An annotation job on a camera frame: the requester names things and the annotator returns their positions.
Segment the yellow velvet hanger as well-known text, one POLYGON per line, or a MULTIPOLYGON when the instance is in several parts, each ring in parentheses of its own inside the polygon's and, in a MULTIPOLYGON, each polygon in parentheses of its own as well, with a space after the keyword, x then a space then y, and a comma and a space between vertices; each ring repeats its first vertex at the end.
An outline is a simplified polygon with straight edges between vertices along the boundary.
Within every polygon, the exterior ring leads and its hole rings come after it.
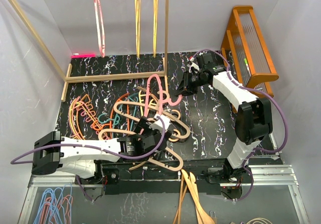
POLYGON ((136 56, 140 58, 140 7, 141 0, 134 0, 135 8, 135 41, 136 41, 136 56))
POLYGON ((158 0, 153 0, 153 57, 156 57, 157 46, 158 0))

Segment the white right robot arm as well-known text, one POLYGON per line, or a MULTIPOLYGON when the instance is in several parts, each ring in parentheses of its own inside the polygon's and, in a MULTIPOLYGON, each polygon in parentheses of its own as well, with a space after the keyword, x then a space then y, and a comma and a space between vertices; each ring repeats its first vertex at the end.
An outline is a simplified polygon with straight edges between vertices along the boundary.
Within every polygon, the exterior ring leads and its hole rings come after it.
POLYGON ((221 92, 237 111, 235 145, 223 167, 213 173, 218 178, 235 182, 245 172, 250 154, 273 130, 271 102, 244 89, 228 67, 214 62, 210 52, 189 58, 176 95, 194 95, 200 86, 207 84, 221 92))

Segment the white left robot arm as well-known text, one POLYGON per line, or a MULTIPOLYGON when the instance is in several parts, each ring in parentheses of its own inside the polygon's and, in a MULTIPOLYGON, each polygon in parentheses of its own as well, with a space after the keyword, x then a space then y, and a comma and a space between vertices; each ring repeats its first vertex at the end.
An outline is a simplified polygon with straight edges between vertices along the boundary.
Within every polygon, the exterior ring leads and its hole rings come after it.
POLYGON ((99 183, 104 172, 96 161, 144 161, 166 147, 173 133, 170 125, 164 115, 155 115, 153 122, 142 117, 133 134, 109 140, 71 139, 52 131, 34 143, 32 174, 60 171, 99 183))

